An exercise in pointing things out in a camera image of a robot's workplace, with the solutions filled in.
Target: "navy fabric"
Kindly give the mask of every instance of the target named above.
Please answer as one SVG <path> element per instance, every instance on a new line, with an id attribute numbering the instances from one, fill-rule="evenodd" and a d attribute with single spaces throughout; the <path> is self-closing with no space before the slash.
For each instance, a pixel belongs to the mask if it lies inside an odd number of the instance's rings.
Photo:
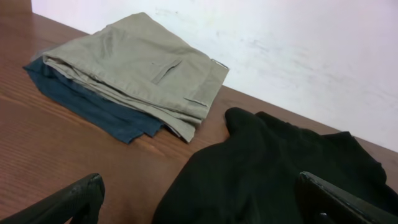
<path id="1" fill-rule="evenodd" d="M 154 136 L 162 126 L 162 122 L 151 115 L 104 99 L 67 79 L 54 68 L 44 64 L 42 57 L 26 65 L 24 69 L 45 96 L 122 142 L 128 144 L 143 133 Z"/>

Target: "black jacket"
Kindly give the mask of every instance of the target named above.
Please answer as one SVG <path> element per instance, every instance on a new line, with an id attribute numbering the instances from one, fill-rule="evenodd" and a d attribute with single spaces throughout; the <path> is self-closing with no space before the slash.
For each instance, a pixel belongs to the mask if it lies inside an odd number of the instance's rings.
<path id="1" fill-rule="evenodd" d="M 294 195 L 301 171 L 398 215 L 381 164 L 350 133 L 321 136 L 239 108 L 225 118 L 230 138 L 190 158 L 152 223 L 302 223 Z"/>

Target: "beige trousers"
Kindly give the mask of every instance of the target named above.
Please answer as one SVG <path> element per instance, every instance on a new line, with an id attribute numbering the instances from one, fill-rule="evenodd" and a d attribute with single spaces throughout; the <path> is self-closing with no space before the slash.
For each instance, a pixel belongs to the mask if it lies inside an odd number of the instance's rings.
<path id="1" fill-rule="evenodd" d="M 115 103 L 161 119 L 187 142 L 228 73 L 144 13 L 49 50 L 44 62 Z"/>

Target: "black fabric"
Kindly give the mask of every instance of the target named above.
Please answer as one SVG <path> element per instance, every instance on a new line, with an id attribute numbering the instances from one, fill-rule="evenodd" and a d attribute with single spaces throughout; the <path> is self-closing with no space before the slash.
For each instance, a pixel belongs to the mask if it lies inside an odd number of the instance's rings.
<path id="1" fill-rule="evenodd" d="M 294 195 L 301 171 L 398 215 L 381 164 L 350 133 L 321 136 L 239 108 L 225 118 L 230 137 L 190 158 L 152 223 L 302 223 Z"/>

